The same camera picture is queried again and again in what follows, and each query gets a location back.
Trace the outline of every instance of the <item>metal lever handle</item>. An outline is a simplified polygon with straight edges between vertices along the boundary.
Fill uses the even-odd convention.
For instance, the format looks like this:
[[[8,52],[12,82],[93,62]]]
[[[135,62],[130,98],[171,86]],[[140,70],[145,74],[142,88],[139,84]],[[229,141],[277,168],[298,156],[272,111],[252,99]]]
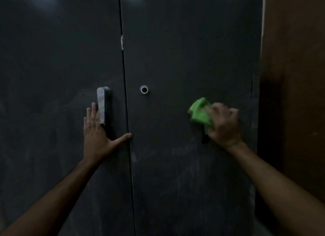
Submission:
[[[100,113],[100,123],[104,126],[106,125],[106,115],[109,106],[109,96],[111,95],[111,90],[109,87],[99,87],[97,89],[97,102],[98,102],[98,111]]]

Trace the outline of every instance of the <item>dark metal surface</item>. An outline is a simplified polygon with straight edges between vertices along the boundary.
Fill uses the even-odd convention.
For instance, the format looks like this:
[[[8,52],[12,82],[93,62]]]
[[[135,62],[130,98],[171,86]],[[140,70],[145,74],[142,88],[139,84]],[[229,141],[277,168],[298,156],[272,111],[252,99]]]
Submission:
[[[127,132],[118,0],[0,0],[0,219],[7,226],[82,159],[83,117],[112,89]],[[60,235],[133,235],[129,154],[94,174]]]
[[[239,108],[255,147],[262,0],[121,7],[136,235],[250,235],[250,181],[227,153],[202,144],[187,110],[200,97]]]

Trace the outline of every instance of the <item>door hinge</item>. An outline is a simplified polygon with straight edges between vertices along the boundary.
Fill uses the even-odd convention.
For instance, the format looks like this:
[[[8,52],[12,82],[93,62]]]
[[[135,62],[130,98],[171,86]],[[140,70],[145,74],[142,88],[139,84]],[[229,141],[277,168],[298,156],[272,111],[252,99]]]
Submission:
[[[121,48],[122,48],[122,50],[124,50],[124,47],[123,47],[123,35],[121,36]]]

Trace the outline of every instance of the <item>brown wooden surface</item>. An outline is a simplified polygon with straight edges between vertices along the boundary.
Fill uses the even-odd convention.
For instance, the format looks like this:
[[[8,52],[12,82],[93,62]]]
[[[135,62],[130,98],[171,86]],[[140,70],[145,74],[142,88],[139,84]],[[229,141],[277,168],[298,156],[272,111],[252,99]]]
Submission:
[[[258,155],[325,202],[325,0],[265,7]],[[280,233],[259,196],[256,215]]]

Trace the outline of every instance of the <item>green microfiber cloth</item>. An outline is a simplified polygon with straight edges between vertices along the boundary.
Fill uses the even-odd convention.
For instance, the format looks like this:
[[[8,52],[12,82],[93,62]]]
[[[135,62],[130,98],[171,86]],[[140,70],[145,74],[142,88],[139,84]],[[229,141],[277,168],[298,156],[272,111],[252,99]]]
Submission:
[[[212,121],[204,110],[206,105],[210,106],[211,104],[207,101],[207,99],[200,98],[193,103],[188,111],[188,113],[191,115],[191,121],[204,124],[205,133],[207,133],[207,126],[213,127]]]

